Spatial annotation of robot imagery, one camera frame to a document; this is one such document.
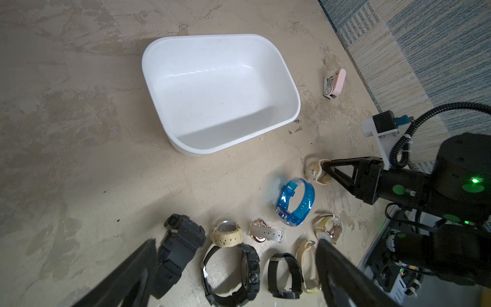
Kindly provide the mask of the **black rugged digital watch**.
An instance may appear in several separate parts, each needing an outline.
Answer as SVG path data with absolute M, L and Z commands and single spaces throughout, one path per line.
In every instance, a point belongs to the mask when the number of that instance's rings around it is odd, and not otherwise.
M 157 251 L 157 273 L 151 295 L 161 299 L 180 280 L 187 264 L 204 245 L 205 229 L 189 216 L 172 214 L 167 235 Z

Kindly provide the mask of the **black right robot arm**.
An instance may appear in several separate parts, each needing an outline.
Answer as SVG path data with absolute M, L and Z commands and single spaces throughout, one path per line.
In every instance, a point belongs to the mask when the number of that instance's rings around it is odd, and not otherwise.
M 490 136 L 464 133 L 444 141 L 433 170 L 384 169 L 380 158 L 324 161 L 321 169 L 365 203 L 399 207 L 381 260 L 384 285 L 402 269 L 462 286 L 490 286 Z

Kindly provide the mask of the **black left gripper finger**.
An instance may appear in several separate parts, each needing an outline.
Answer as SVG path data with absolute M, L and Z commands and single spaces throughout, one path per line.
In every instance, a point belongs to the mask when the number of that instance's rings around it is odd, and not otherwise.
M 74 306 L 147 306 L 156 272 L 156 240 L 148 239 Z

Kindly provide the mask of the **translucent blue watch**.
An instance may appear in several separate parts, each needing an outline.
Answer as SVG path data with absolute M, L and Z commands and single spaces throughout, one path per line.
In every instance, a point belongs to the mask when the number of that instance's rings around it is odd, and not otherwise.
M 291 179 L 278 196 L 275 212 L 288 226 L 299 226 L 307 218 L 315 202 L 315 188 L 301 178 Z

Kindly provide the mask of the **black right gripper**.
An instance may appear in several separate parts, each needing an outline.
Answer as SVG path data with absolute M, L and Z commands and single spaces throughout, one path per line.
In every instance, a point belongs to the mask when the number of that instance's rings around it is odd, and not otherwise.
M 348 175 L 341 168 L 350 166 Z M 384 169 L 381 159 L 357 157 L 321 162 L 322 170 L 351 195 L 367 204 L 379 198 L 410 209 L 423 208 L 432 191 L 430 177 L 408 169 Z M 321 239 L 315 265 L 328 307 L 397 306 L 329 241 Z

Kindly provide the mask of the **cream round face watch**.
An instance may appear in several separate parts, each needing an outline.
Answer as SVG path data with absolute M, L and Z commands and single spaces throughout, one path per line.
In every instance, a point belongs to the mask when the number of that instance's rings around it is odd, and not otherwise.
M 308 182 L 313 182 L 320 185 L 327 185 L 331 183 L 332 177 L 322 168 L 325 162 L 329 162 L 329 160 L 321 159 L 319 161 L 309 163 L 304 170 L 304 175 Z

